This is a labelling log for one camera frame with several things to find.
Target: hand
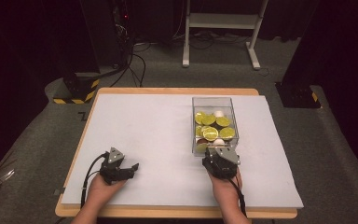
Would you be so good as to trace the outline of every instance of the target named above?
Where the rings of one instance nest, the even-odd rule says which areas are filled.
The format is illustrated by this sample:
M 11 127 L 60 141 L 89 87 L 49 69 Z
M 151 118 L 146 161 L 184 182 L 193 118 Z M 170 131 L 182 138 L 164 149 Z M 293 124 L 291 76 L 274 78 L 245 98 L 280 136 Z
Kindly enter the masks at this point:
M 219 203 L 223 220 L 226 224 L 231 223 L 250 223 L 239 207 L 239 196 L 236 188 L 227 179 L 218 179 L 208 172 L 213 186 L 213 196 Z M 233 183 L 242 188 L 240 170 L 232 179 Z
M 213 195 L 219 204 L 226 205 L 227 203 L 238 204 L 239 196 L 237 190 L 227 179 L 218 179 L 208 172 L 212 181 Z M 236 176 L 231 179 L 239 189 L 242 188 L 242 179 L 240 170 L 237 170 Z
M 121 180 L 113 185 L 108 185 L 103 180 L 103 177 L 100 174 L 97 174 L 89 185 L 86 203 L 92 203 L 93 206 L 100 209 L 103 208 L 126 182 L 127 180 Z
M 98 213 L 109 202 L 127 182 L 121 180 L 113 185 L 104 182 L 103 177 L 99 174 L 94 176 L 89 185 L 89 193 L 83 208 L 77 213 L 72 224 L 94 224 L 96 223 Z

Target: yellow and black hazard tape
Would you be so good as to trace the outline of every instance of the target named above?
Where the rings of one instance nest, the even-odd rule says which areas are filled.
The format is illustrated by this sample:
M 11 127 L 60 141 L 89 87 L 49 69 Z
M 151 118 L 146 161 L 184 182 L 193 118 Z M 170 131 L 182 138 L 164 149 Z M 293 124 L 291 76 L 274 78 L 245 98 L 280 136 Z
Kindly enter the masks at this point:
M 90 88 L 83 92 L 84 97 L 81 97 L 81 98 L 59 98 L 59 97 L 54 97 L 53 101 L 54 101 L 54 103 L 56 103 L 58 105 L 66 105 L 66 104 L 82 105 L 82 104 L 89 103 L 91 101 L 92 97 L 95 94 L 95 91 L 97 89 L 97 85 L 98 85 L 99 82 L 100 82 L 100 79 L 94 80 L 91 83 Z

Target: human hand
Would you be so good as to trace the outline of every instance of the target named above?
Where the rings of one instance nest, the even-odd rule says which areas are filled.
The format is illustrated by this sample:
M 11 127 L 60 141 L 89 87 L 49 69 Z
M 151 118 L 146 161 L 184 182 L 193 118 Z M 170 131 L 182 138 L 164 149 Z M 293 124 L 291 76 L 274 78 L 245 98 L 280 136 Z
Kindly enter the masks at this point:
M 208 172 L 209 177 L 211 178 L 213 186 L 213 196 L 219 204 L 236 204 L 238 205 L 238 192 L 235 187 L 227 179 L 218 179 L 211 175 Z M 237 174 L 232 179 L 234 184 L 241 189 L 242 188 L 242 179 L 240 170 L 237 169 Z
M 240 196 L 232 183 L 227 179 L 216 178 L 209 172 L 208 175 L 213 186 L 213 196 L 219 203 L 225 223 L 250 223 L 239 207 Z M 242 179 L 239 169 L 237 169 L 237 174 L 231 178 L 231 181 L 241 190 Z
M 94 208 L 103 208 L 109 200 L 124 186 L 127 180 L 121 180 L 113 185 L 108 185 L 100 174 L 94 176 L 89 185 L 86 204 L 92 204 Z

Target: black speaker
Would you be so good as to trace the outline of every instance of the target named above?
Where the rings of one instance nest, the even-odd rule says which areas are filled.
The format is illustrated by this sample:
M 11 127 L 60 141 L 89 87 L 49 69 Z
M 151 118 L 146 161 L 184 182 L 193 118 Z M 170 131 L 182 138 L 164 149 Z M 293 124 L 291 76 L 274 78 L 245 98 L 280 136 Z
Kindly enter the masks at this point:
M 105 73 L 125 64 L 108 0 L 44 0 L 61 53 L 75 73 Z

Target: wooden table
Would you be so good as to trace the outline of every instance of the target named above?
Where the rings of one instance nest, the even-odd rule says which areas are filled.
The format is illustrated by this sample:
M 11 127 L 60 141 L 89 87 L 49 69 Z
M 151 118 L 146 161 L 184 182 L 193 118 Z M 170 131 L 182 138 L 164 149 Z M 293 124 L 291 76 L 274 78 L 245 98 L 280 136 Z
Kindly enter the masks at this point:
M 102 88 L 93 103 L 93 108 L 100 94 L 201 94 L 201 95 L 258 95 L 255 89 L 209 89 L 209 88 Z M 89 120 L 80 139 L 71 168 L 64 183 L 67 186 L 72 173 L 80 145 L 89 126 Z M 59 217 L 74 217 L 80 209 L 80 204 L 62 204 L 62 196 L 56 206 Z M 292 208 L 247 208 L 248 218 L 294 218 L 297 210 Z M 100 213 L 100 217 L 161 217 L 161 218 L 220 218 L 218 207 L 199 206 L 155 206 L 155 205 L 107 205 Z

